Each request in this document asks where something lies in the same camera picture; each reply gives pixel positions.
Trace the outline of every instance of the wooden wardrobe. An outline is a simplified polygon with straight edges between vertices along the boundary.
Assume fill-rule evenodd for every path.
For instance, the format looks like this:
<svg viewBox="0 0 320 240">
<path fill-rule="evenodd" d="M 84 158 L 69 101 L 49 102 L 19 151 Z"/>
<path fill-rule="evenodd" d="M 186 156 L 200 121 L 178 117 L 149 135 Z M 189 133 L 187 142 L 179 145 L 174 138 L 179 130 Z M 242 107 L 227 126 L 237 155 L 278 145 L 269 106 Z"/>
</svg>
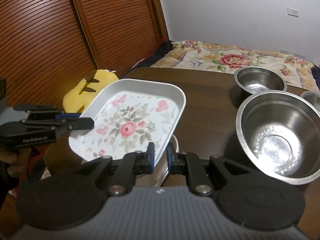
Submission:
<svg viewBox="0 0 320 240">
<path fill-rule="evenodd" d="M 88 73 L 120 78 L 167 36 L 160 0 L 0 0 L 8 105 L 62 107 Z"/>
</svg>

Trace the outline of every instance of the gray ribbed plate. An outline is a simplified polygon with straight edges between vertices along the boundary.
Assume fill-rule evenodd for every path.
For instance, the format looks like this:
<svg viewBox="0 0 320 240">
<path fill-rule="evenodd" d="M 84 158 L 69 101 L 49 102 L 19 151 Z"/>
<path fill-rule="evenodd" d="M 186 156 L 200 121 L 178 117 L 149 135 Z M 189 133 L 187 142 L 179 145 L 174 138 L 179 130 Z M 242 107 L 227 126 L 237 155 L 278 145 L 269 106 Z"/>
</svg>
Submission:
<svg viewBox="0 0 320 240">
<path fill-rule="evenodd" d="M 187 187 L 135 187 L 110 198 L 91 220 L 74 228 L 46 231 L 24 226 L 13 240 L 286 240 L 308 239 L 297 228 L 260 232 L 225 218 L 209 197 Z"/>
</svg>

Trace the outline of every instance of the stainless steel bowl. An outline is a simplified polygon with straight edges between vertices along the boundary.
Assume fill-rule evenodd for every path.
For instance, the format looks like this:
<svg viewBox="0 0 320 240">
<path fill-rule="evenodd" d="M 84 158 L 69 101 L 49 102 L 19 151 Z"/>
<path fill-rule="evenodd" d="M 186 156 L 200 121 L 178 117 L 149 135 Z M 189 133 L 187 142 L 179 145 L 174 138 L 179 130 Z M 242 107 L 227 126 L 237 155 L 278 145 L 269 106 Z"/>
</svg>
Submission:
<svg viewBox="0 0 320 240">
<path fill-rule="evenodd" d="M 320 176 L 320 114 L 294 94 L 270 90 L 239 107 L 236 132 L 242 148 L 265 174 L 293 185 Z"/>
<path fill-rule="evenodd" d="M 305 91 L 301 94 L 301 97 L 312 104 L 318 112 L 320 112 L 320 94 L 313 91 Z"/>
<path fill-rule="evenodd" d="M 262 67 L 240 68 L 235 72 L 234 78 L 237 85 L 251 95 L 267 90 L 287 90 L 287 83 L 282 77 Z"/>
</svg>

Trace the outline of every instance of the pink butterfly print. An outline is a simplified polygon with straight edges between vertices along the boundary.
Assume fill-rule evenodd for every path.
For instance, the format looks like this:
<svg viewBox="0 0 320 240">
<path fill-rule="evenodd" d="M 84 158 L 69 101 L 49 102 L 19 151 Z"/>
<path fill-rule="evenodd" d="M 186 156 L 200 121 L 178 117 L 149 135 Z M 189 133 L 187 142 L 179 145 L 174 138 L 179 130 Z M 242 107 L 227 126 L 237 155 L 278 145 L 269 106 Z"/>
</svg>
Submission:
<svg viewBox="0 0 320 240">
<path fill-rule="evenodd" d="M 106 153 L 105 150 L 100 150 L 99 153 L 98 153 L 98 155 L 99 155 L 99 156 L 102 156 L 102 155 L 104 155 L 105 153 Z"/>
<path fill-rule="evenodd" d="M 157 112 L 162 112 L 164 110 L 168 109 L 168 104 L 165 100 L 161 100 L 158 102 L 158 107 L 156 108 Z"/>
<path fill-rule="evenodd" d="M 112 104 L 113 106 L 117 106 L 119 103 L 124 103 L 124 100 L 125 100 L 126 96 L 127 95 L 123 95 L 118 100 L 111 101 L 110 104 Z"/>
<path fill-rule="evenodd" d="M 119 103 L 124 103 L 126 95 L 123 95 L 122 97 L 119 98 Z"/>
<path fill-rule="evenodd" d="M 105 127 L 103 127 L 103 128 L 97 129 L 96 132 L 97 132 L 98 134 L 105 135 L 105 134 L 107 133 L 107 131 L 108 131 L 108 126 L 105 126 Z"/>
</svg>

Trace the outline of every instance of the floral tray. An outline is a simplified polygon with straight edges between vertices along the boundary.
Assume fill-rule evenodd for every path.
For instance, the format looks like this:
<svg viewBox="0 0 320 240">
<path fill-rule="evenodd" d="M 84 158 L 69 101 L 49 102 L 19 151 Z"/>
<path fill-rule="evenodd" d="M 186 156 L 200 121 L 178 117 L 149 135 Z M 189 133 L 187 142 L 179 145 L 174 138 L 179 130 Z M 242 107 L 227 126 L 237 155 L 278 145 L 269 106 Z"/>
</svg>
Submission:
<svg viewBox="0 0 320 240">
<path fill-rule="evenodd" d="M 94 120 L 94 128 L 72 131 L 70 148 L 86 161 L 102 155 L 121 159 L 154 142 L 156 165 L 185 104 L 184 92 L 175 85 L 135 79 L 113 82 L 81 114 Z"/>
</svg>

